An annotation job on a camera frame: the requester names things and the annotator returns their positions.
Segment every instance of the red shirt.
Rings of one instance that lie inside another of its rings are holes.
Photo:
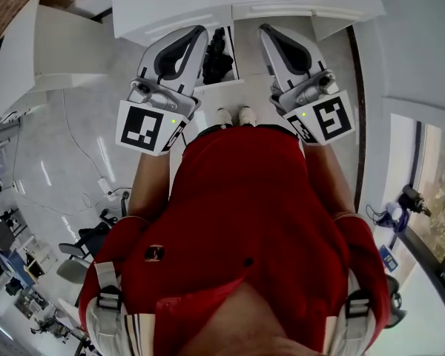
[[[336,222],[309,184],[298,141],[269,128],[236,127],[192,142],[168,207],[147,227],[118,222],[96,257],[122,273],[129,314],[154,313],[156,356],[175,355],[245,280],[271,306],[286,334],[321,352],[326,318],[346,301],[350,268],[372,294],[375,337],[390,300],[383,264],[368,225]],[[145,261],[162,245],[159,262]],[[99,293],[90,268],[79,311]]]

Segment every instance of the backpack strap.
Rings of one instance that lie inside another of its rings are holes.
[[[366,351],[376,329],[369,295],[360,288],[355,274],[349,269],[348,299],[338,315],[330,356],[361,356]]]
[[[122,308],[122,293],[117,282],[116,271],[113,263],[94,264],[97,280],[101,288],[97,297],[97,306],[110,311],[120,313]]]
[[[126,309],[113,263],[94,264],[99,295],[89,302],[86,322],[89,338],[104,356],[131,356],[125,335]]]

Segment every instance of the buckle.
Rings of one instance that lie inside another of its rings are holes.
[[[351,293],[346,301],[346,319],[367,317],[370,308],[369,294],[363,290],[357,290]]]
[[[120,312],[122,292],[116,286],[104,287],[97,296],[97,307],[112,312]]]

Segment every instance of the button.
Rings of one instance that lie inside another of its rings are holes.
[[[246,258],[244,260],[244,268],[248,268],[249,266],[252,266],[252,264],[254,263],[254,260],[249,258]]]
[[[163,245],[150,245],[145,251],[145,262],[157,263],[165,256],[165,247]]]

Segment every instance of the white strap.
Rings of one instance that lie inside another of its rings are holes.
[[[355,274],[350,269],[348,276],[348,297],[356,291],[360,291],[360,285]],[[354,314],[354,317],[346,317],[346,305],[349,305],[348,313]],[[375,329],[376,318],[369,308],[369,299],[347,300],[341,308],[337,319],[329,355],[362,355],[371,342]]]
[[[108,286],[115,286],[119,289],[119,284],[116,277],[116,269],[113,263],[98,263],[94,264],[97,273],[97,280],[101,289]]]
[[[103,356],[131,356],[129,342],[124,335],[125,313],[112,313],[97,306],[93,298],[86,310],[89,338]]]

